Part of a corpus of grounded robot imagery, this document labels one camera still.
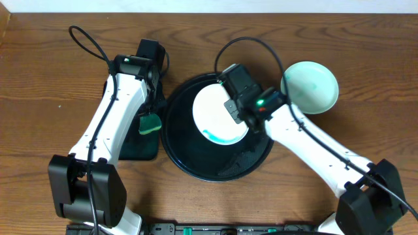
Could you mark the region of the green dish sponge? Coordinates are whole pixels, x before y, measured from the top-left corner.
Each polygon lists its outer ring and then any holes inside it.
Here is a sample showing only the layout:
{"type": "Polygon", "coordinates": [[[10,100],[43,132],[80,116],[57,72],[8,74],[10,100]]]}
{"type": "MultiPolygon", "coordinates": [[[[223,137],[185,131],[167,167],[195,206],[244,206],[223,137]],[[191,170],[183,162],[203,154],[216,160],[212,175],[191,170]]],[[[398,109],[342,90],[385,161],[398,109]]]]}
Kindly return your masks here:
{"type": "Polygon", "coordinates": [[[146,135],[158,131],[162,127],[162,122],[157,114],[148,114],[140,117],[139,134],[146,135]]]}

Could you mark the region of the white plate back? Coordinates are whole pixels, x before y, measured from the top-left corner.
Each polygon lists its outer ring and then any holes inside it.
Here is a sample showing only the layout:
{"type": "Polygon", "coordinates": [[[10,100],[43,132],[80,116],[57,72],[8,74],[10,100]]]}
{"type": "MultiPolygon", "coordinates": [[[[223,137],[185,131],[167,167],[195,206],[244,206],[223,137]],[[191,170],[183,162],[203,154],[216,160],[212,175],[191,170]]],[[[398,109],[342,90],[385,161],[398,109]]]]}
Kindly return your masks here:
{"type": "Polygon", "coordinates": [[[236,124],[224,107],[229,99],[221,84],[210,84],[197,93],[192,107],[193,121],[199,132],[209,141],[224,146],[241,141],[249,131],[244,122],[236,124]]]}

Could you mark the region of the white plate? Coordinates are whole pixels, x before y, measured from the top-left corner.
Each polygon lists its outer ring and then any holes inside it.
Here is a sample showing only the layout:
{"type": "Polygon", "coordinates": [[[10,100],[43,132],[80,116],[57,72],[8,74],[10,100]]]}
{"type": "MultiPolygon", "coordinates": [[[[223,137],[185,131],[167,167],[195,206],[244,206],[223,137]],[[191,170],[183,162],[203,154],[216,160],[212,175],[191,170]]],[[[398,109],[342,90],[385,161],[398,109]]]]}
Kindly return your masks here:
{"type": "Polygon", "coordinates": [[[192,107],[193,121],[199,132],[209,141],[224,146],[241,141],[249,131],[244,122],[236,124],[224,107],[229,99],[221,84],[210,84],[197,93],[192,107]]]}
{"type": "Polygon", "coordinates": [[[291,102],[305,114],[324,113],[338,100],[337,79],[322,64],[301,61],[286,69],[280,84],[281,92],[286,94],[284,81],[287,83],[291,102]]]}

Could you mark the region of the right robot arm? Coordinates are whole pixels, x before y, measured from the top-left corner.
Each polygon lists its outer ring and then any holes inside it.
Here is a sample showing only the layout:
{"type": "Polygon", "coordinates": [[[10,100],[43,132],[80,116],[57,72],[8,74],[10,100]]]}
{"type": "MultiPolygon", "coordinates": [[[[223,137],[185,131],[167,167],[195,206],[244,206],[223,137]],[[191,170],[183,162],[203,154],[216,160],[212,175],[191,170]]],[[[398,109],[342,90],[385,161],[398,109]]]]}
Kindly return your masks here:
{"type": "Polygon", "coordinates": [[[393,164],[385,159],[374,164],[357,155],[299,108],[308,105],[317,114],[335,104],[338,83],[325,66],[312,61],[291,65],[280,90],[262,90],[241,64],[225,69],[219,82],[236,109],[234,117],[292,151],[334,192],[337,210],[316,228],[318,234],[386,234],[407,212],[416,213],[393,164]]]}

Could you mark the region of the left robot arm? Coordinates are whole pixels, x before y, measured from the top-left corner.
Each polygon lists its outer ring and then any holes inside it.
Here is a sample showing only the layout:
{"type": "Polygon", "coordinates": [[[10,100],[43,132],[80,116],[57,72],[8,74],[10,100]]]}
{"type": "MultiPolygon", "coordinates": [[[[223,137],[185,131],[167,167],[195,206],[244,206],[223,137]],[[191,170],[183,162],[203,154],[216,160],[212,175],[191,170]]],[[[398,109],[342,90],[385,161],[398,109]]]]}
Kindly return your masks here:
{"type": "Polygon", "coordinates": [[[105,234],[139,234],[142,218],[127,206],[116,170],[123,141],[135,117],[161,107],[161,70],[166,51],[155,40],[140,41],[135,55],[114,58],[101,103],[67,156],[54,155],[48,176],[58,216],[97,225],[105,234]]]}

